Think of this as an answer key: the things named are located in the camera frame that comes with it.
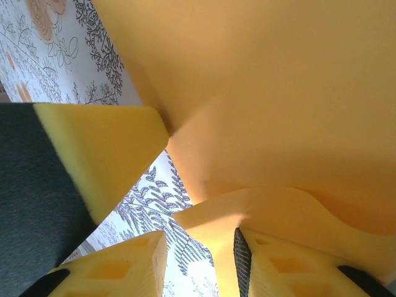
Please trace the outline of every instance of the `orange flower print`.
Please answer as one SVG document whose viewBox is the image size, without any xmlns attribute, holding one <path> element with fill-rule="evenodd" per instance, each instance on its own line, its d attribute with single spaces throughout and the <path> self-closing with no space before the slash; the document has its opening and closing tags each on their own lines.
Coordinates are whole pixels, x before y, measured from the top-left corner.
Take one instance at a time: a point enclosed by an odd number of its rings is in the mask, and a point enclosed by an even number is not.
<svg viewBox="0 0 396 297">
<path fill-rule="evenodd" d="M 29 91 L 27 90 L 27 87 L 24 83 L 21 83 L 22 88 L 17 85 L 17 91 L 19 93 L 20 98 L 22 99 L 22 102 L 24 103 L 29 103 L 32 102 L 32 98 L 29 94 Z"/>
<path fill-rule="evenodd" d="M 52 26 L 46 10 L 45 0 L 25 0 L 25 2 L 37 32 L 44 40 L 50 41 L 52 37 Z"/>
<path fill-rule="evenodd" d="M 8 59 L 8 61 L 9 61 L 9 63 L 10 63 L 10 66 L 11 66 L 12 70 L 14 70 L 14 71 L 15 71 L 15 65 L 14 65 L 14 62 L 13 62 L 13 60 L 12 60 L 12 58 L 11 58 L 11 56 L 10 56 L 10 54 L 9 54 L 9 53 L 7 53 L 7 59 Z"/>
<path fill-rule="evenodd" d="M 65 7 L 65 0 L 46 0 L 47 4 L 51 6 L 52 10 L 57 14 L 63 14 Z"/>
</svg>

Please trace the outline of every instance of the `yellow foam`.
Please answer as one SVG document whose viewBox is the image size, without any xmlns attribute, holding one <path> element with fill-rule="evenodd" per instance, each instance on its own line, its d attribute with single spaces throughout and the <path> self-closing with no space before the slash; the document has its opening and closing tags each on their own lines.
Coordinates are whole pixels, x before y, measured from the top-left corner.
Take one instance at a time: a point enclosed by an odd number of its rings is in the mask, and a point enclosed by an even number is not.
<svg viewBox="0 0 396 297">
<path fill-rule="evenodd" d="M 34 104 L 91 216 L 99 224 L 166 147 L 149 107 Z"/>
<path fill-rule="evenodd" d="M 394 0 L 93 3 L 193 203 L 291 186 L 396 234 Z"/>
<path fill-rule="evenodd" d="M 350 265 L 297 244 L 242 228 L 252 252 L 249 297 L 367 297 L 337 269 Z"/>
<path fill-rule="evenodd" d="M 233 235 L 238 226 L 286 239 L 352 263 L 387 283 L 396 277 L 396 236 L 357 230 L 310 194 L 292 188 L 235 191 L 173 215 L 213 256 L 220 293 L 237 296 Z"/>
<path fill-rule="evenodd" d="M 71 273 L 49 296 L 161 297 L 166 255 L 164 232 L 132 238 L 58 267 Z"/>
</svg>

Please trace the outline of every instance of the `fern leaf pattern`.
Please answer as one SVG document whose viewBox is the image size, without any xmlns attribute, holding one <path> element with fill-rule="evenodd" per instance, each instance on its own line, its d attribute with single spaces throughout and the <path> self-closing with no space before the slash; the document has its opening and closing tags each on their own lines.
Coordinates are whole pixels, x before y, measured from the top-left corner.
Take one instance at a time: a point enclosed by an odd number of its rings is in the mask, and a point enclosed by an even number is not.
<svg viewBox="0 0 396 297">
<path fill-rule="evenodd" d="M 187 276 L 193 262 L 205 260 L 213 266 L 209 250 L 191 238 L 171 217 L 190 206 L 186 188 L 171 157 L 164 151 L 114 211 L 130 226 L 130 231 L 120 234 L 123 238 L 155 230 L 165 231 L 168 252 L 174 257 L 181 274 Z"/>
</svg>

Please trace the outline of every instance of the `leaf print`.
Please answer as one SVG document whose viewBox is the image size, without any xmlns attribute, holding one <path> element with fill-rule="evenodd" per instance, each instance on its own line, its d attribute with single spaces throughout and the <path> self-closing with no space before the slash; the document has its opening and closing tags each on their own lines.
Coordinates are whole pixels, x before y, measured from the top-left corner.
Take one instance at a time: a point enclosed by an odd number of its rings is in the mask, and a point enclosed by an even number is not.
<svg viewBox="0 0 396 297">
<path fill-rule="evenodd" d="M 149 175 L 150 175 L 152 178 L 155 178 L 155 177 L 156 177 L 156 175 L 157 175 L 157 168 L 156 168 L 155 166 L 153 166 L 153 169 L 151 169 L 151 171 L 149 171 Z"/>
<path fill-rule="evenodd" d="M 64 64 L 64 56 L 62 54 L 62 51 L 58 51 L 58 66 L 62 67 Z"/>
<path fill-rule="evenodd" d="M 178 206 L 178 209 L 176 212 L 180 212 L 183 208 L 185 208 L 185 205 L 180 203 L 179 201 L 176 201 L 175 204 Z"/>
<path fill-rule="evenodd" d="M 61 33 L 62 29 L 63 29 L 63 27 L 62 27 L 62 18 L 58 14 L 58 19 L 56 21 L 56 28 L 55 28 L 56 33 Z"/>
<path fill-rule="evenodd" d="M 150 188 L 150 190 L 153 190 L 154 192 L 161 193 L 161 190 L 155 186 L 149 186 L 149 188 Z"/>
<path fill-rule="evenodd" d="M 207 277 L 205 277 L 204 280 L 206 282 L 204 284 L 204 288 L 207 290 L 208 293 L 210 293 L 210 296 L 211 297 L 218 297 L 217 284 L 216 284 L 216 286 L 213 286 L 213 284 L 208 280 Z M 203 289 L 199 285 L 196 285 L 196 282 L 195 282 L 193 277 L 191 277 L 191 282 L 192 282 L 193 285 L 196 286 L 194 288 L 193 292 L 197 293 L 199 296 L 208 296 L 207 294 L 204 293 Z"/>
<path fill-rule="evenodd" d="M 154 178 L 152 176 L 146 176 L 146 181 L 151 181 L 152 183 L 154 182 Z"/>
<path fill-rule="evenodd" d="M 176 203 L 170 202 L 170 203 L 168 203 L 168 208 L 169 209 L 177 209 L 177 210 L 179 210 L 180 206 L 178 204 L 176 204 Z"/>
<path fill-rule="evenodd" d="M 126 222 L 132 229 L 139 232 L 140 221 L 137 212 L 132 204 L 121 202 L 114 209 L 116 213 L 121 217 L 121 219 Z"/>
<path fill-rule="evenodd" d="M 164 197 L 161 195 L 161 191 L 159 191 L 159 194 L 154 193 L 154 192 L 151 192 L 151 195 L 153 195 L 155 198 L 157 198 L 157 199 L 160 200 L 160 201 L 163 201 L 163 202 L 168 203 L 168 202 L 166 201 L 166 199 L 164 199 Z"/>
<path fill-rule="evenodd" d="M 127 230 L 127 231 L 123 230 L 123 232 L 120 233 L 120 235 L 121 235 L 121 238 L 123 239 L 123 241 L 129 240 L 131 238 L 135 238 L 136 236 L 138 236 L 132 230 Z"/>
<path fill-rule="evenodd" d="M 81 97 L 78 91 L 78 87 L 74 82 L 72 93 L 75 102 L 78 104 L 102 104 L 102 105 L 118 105 L 117 96 L 114 90 L 107 84 L 100 85 L 101 94 L 98 94 L 98 87 L 95 85 L 95 81 L 92 81 L 90 85 L 87 86 L 85 98 Z"/>
<path fill-rule="evenodd" d="M 153 220 L 150 218 L 151 214 L 153 214 L 151 210 L 147 211 L 143 207 L 137 207 L 136 210 L 138 212 L 139 219 L 142 222 L 142 231 L 144 233 L 157 230 L 153 224 Z"/>
<path fill-rule="evenodd" d="M 206 259 L 207 255 L 198 242 L 192 239 L 179 225 L 171 221 L 172 229 L 176 236 L 175 257 L 178 267 L 184 276 L 187 276 L 190 263 Z"/>
<path fill-rule="evenodd" d="M 73 0 L 76 18 L 87 29 L 85 43 L 91 48 L 91 58 L 98 71 L 104 71 L 115 93 L 122 94 L 124 64 L 116 52 L 91 0 Z"/>
<path fill-rule="evenodd" d="M 75 58 L 77 53 L 79 52 L 79 43 L 76 37 L 73 37 L 69 41 L 69 49 L 67 51 L 67 55 L 71 58 Z"/>
<path fill-rule="evenodd" d="M 169 156 L 168 152 L 165 150 L 166 156 L 168 157 L 168 163 L 171 166 L 171 172 L 173 174 L 172 176 L 172 184 L 174 185 L 173 190 L 177 193 L 177 195 L 174 195 L 175 198 L 179 201 L 179 203 L 183 204 L 183 209 L 186 209 L 188 207 L 191 207 L 191 201 L 190 198 L 187 195 L 187 190 L 184 187 L 183 182 L 181 181 L 180 175 L 176 170 L 176 167 L 173 164 L 173 161 L 171 157 Z"/>
<path fill-rule="evenodd" d="M 140 190 L 140 193 L 142 196 L 144 196 L 146 195 L 147 191 L 148 191 L 148 187 L 143 187 L 142 190 Z"/>
<path fill-rule="evenodd" d="M 168 192 L 162 193 L 162 196 L 163 196 L 165 199 L 168 199 L 168 198 L 170 198 L 170 197 L 173 197 L 172 193 L 168 193 Z"/>
<path fill-rule="evenodd" d="M 46 0 L 47 4 L 57 14 L 63 14 L 65 8 L 65 0 Z"/>
<path fill-rule="evenodd" d="M 54 57 L 58 52 L 58 46 L 55 43 L 51 42 L 48 43 L 47 47 L 48 47 L 48 56 Z"/>
<path fill-rule="evenodd" d="M 169 281 L 168 284 L 164 286 L 164 297 L 174 296 L 172 287 L 174 287 L 174 284 L 171 281 Z"/>
<path fill-rule="evenodd" d="M 155 181 L 155 184 L 157 185 L 157 187 L 167 187 L 167 183 L 164 181 Z"/>
</svg>

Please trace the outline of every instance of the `black strip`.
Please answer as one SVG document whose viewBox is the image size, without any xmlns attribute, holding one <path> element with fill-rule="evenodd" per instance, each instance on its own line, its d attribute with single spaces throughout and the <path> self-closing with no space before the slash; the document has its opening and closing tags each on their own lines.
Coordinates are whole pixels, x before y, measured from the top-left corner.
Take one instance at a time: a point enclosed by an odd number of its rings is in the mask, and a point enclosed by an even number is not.
<svg viewBox="0 0 396 297">
<path fill-rule="evenodd" d="M 382 286 L 375 278 L 362 270 L 347 265 L 338 266 L 338 269 L 370 297 L 395 297 L 395 295 Z"/>
<path fill-rule="evenodd" d="M 60 269 L 44 275 L 19 297 L 48 297 L 69 274 L 69 269 Z"/>
<path fill-rule="evenodd" d="M 239 228 L 235 229 L 234 233 L 234 259 L 239 293 L 241 297 L 248 297 L 252 253 Z"/>
<path fill-rule="evenodd" d="M 33 105 L 0 104 L 0 296 L 20 296 L 95 227 Z"/>
</svg>

